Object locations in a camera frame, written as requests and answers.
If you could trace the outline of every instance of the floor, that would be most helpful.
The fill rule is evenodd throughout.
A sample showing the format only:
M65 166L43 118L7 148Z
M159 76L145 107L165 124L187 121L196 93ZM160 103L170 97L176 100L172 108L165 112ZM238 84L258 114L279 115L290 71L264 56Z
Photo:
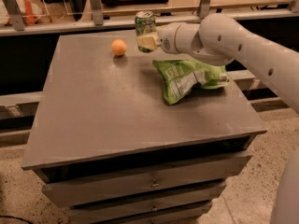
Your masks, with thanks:
M280 177L299 147L299 115L278 98L252 105L268 132L250 145L253 158L247 167L239 176L227 179L227 188L213 201L208 214L171 224L269 223ZM51 204L41 194L43 183L33 172L21 169L25 138L11 142L6 138L0 140L0 223L69 223L68 210ZM27 222L9 217L20 217Z

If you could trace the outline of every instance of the black cable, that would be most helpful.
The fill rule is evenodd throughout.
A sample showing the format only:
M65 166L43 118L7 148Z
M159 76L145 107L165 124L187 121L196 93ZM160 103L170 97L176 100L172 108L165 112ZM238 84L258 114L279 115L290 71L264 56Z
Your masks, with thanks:
M29 221L29 220L25 220L21 217L13 217L13 216L4 216L4 215L0 215L0 218L10 218L10 219L17 219L17 220L20 220L20 221L24 221L28 224L34 224L33 222Z

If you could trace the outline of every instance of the can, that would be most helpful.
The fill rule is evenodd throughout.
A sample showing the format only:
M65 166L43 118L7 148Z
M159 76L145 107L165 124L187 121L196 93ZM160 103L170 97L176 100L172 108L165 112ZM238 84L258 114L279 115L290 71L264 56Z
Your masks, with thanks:
M135 15L135 30L136 35L144 35L156 32L156 21L152 11L139 11ZM152 52L151 49L138 47L140 51L148 53Z

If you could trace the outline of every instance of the white robotic arm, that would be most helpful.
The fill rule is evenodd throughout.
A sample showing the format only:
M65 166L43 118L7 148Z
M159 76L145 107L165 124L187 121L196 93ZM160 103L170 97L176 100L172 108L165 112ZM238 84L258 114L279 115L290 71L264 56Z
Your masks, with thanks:
M186 53L212 65L233 59L299 113L299 53L251 33L223 14L211 14L201 24L170 23L158 30L167 53Z

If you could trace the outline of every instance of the green bag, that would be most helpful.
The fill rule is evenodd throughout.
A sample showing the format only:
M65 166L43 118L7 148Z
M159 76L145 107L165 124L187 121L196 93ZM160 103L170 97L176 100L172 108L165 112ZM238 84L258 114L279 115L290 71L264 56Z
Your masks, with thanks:
M202 89L217 89L230 83L225 66L214 66L197 60L153 61L164 81L164 99L177 103L198 84Z

